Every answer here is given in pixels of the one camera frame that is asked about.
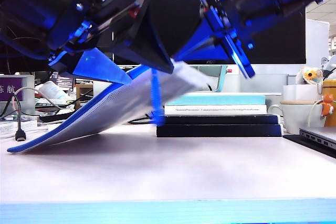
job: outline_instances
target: robotic arm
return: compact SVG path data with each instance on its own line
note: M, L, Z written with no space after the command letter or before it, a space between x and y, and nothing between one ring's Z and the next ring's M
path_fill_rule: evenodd
M200 26L179 52L169 56L151 20L151 0L0 0L0 41L15 52L5 51L0 57L26 56L46 61L63 74L128 83L129 77L96 48L101 34L110 30L111 52L119 57L167 73L173 71L170 57L232 58L250 78L254 71L245 51L254 47L251 35L322 0L199 1ZM11 26L38 41L40 49L11 38L7 30Z

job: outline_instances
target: laptop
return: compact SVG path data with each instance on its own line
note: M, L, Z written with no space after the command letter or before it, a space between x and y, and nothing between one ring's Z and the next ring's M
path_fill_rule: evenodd
M336 150L336 126L335 127L302 127L300 135Z

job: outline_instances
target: blue-edged book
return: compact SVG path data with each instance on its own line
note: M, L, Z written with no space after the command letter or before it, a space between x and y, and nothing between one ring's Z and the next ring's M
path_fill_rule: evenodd
M264 105L265 96L255 93L193 92L165 105Z

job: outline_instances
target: book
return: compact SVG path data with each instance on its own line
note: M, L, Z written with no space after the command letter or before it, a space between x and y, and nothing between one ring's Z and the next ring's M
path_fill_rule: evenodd
M282 136L281 124L165 124L157 137L262 137Z
M166 105L250 105L265 104L265 95L253 93L194 92L185 94Z
M166 105L165 115L265 115L266 105Z
M172 115L165 124L279 124L280 116L266 115Z

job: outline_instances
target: white desk surface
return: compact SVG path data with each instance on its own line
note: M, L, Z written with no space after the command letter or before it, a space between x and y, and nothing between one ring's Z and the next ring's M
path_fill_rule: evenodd
M156 138L153 125L121 125L27 154L7 153L13 145L2 140L2 204L325 198L336 206L336 159L282 137Z

